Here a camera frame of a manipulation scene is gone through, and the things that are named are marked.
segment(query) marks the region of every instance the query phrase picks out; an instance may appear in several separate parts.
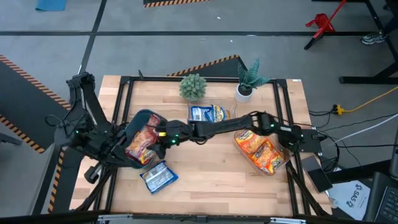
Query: wooden table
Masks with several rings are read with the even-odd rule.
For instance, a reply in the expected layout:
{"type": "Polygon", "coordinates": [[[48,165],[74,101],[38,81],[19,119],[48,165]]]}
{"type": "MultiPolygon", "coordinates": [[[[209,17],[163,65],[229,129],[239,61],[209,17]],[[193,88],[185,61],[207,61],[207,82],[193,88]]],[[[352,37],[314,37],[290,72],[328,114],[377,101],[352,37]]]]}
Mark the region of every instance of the wooden table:
{"type": "MultiPolygon", "coordinates": [[[[104,76],[99,102],[108,120],[114,110],[120,76],[104,76]]],[[[294,121],[310,124],[307,102],[301,80],[287,80],[294,121]]],[[[234,97],[236,83],[208,83],[207,98],[234,97]]],[[[281,102],[284,102],[280,90],[281,102]]],[[[126,96],[122,97],[124,108],[126,96]]],[[[187,119],[187,102],[180,97],[178,82],[134,82],[128,121],[141,109],[149,109],[167,119],[187,119]]],[[[282,103],[284,117],[286,112],[282,103]]],[[[250,103],[238,103],[236,115],[255,110],[277,114],[272,85],[255,90],[250,103]]],[[[301,153],[302,158],[311,156],[301,153]]],[[[272,177],[259,175],[233,145],[231,133],[215,136],[204,146],[185,142],[168,149],[165,160],[179,179],[155,195],[151,195],[139,174],[144,170],[119,169],[114,190],[112,212],[176,213],[209,215],[291,216],[292,209],[286,170],[272,177]]],[[[96,164],[89,158],[81,162],[70,208],[76,208],[94,185],[84,179],[84,172],[96,164]]],[[[325,211],[331,213],[328,197],[319,194],[305,174],[306,185],[325,211]]],[[[104,188],[104,208],[108,186],[104,188]]],[[[298,207],[303,212],[299,188],[298,207]]]]}

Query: succulent plant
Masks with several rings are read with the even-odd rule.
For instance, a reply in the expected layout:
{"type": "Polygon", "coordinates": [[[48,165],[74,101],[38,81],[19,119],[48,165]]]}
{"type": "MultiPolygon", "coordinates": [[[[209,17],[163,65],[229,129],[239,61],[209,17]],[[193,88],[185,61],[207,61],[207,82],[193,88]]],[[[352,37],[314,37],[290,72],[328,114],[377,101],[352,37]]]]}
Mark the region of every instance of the succulent plant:
{"type": "Polygon", "coordinates": [[[188,101],[200,100],[206,93],[206,80],[199,74],[190,74],[183,77],[180,82],[180,96],[188,101]]]}
{"type": "Polygon", "coordinates": [[[253,88],[257,88],[266,84],[269,78],[261,77],[257,75],[260,67],[260,60],[254,62],[249,71],[243,69],[242,65],[238,63],[238,74],[239,74],[239,84],[243,91],[247,91],[253,88]]]}

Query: yellow cable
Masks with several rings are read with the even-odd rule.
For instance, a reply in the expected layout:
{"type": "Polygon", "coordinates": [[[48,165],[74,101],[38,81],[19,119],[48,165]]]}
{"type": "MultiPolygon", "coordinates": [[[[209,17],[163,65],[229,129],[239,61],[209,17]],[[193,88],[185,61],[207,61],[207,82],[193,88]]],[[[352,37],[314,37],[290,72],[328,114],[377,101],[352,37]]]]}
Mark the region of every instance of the yellow cable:
{"type": "Polygon", "coordinates": [[[379,99],[379,98],[382,98],[383,96],[386,96],[386,95],[389,94],[389,93],[392,93],[392,92],[395,91],[395,90],[398,90],[398,86],[395,87],[395,88],[393,88],[393,89],[391,89],[391,90],[389,90],[389,91],[386,92],[386,93],[381,94],[380,96],[377,96],[377,97],[375,97],[375,98],[369,100],[368,102],[362,104],[361,106],[358,106],[358,107],[355,108],[355,109],[352,109],[352,110],[344,110],[344,109],[342,108],[342,109],[341,109],[341,112],[343,112],[343,113],[354,112],[354,111],[356,111],[356,110],[358,110],[358,109],[361,109],[362,107],[364,107],[364,106],[366,106],[366,105],[372,103],[373,101],[375,101],[375,100],[377,100],[377,99],[379,99]]]}

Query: concrete floor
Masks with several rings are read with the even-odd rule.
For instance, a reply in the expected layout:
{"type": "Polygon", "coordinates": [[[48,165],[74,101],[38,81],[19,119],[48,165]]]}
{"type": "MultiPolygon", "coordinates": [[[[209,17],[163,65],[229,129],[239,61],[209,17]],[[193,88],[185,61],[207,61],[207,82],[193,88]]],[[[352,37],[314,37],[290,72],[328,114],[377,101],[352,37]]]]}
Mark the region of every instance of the concrete floor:
{"type": "MultiPolygon", "coordinates": [[[[381,21],[392,15],[382,10],[382,1],[372,1],[381,21]]],[[[100,0],[69,0],[65,11],[37,12],[35,3],[1,1],[2,30],[91,30],[100,0]]],[[[99,31],[132,30],[250,30],[309,31],[304,24],[316,13],[330,15],[335,2],[310,0],[224,0],[144,9],[142,1],[108,1],[99,31]]],[[[377,27],[364,4],[348,3],[333,21],[338,31],[375,31],[377,27]]],[[[398,47],[398,33],[391,38],[398,47]]],[[[309,37],[236,37],[236,36],[123,36],[97,37],[87,65],[100,86],[103,75],[166,75],[183,68],[239,54],[250,65],[260,58],[259,73],[270,78],[301,78],[308,107],[329,110],[333,104],[354,108],[391,89],[390,85],[341,85],[342,75],[371,76],[393,62],[386,44],[364,46],[359,37],[324,37],[309,51],[303,46],[309,37]]],[[[19,37],[0,36],[0,54],[5,55],[44,85],[68,98],[65,80],[78,72],[88,42],[87,36],[19,37]]],[[[326,128],[395,113],[398,92],[341,117],[332,116],[326,128]]],[[[312,117],[315,126],[327,117],[312,117]]],[[[330,131],[343,137],[376,122],[330,131]]],[[[347,145],[391,144],[397,120],[364,134],[347,139],[347,145]]],[[[4,127],[0,131],[8,133],[4,127]]],[[[335,156],[335,148],[323,142],[326,157],[335,156]]],[[[0,217],[30,213],[49,152],[38,155],[26,146],[2,144],[0,150],[0,217]]],[[[361,164],[391,157],[391,148],[357,148],[351,152],[361,164]]],[[[358,166],[345,149],[340,165],[358,166]]]]}

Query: potted plant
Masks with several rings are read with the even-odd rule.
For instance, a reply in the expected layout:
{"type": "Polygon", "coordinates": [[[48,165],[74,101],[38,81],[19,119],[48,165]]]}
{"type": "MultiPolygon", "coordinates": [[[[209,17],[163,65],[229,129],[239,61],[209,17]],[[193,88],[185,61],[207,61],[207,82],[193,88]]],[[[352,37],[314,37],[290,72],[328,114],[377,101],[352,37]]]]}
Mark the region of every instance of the potted plant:
{"type": "Polygon", "coordinates": [[[183,77],[180,82],[180,96],[188,101],[198,101],[205,96],[206,80],[200,77],[199,74],[190,74],[183,77]]]}
{"type": "Polygon", "coordinates": [[[254,62],[249,71],[243,69],[242,65],[238,63],[239,84],[236,87],[235,98],[238,102],[247,103],[250,101],[254,93],[254,89],[264,85],[269,81],[269,78],[257,75],[259,71],[260,60],[254,62]]]}

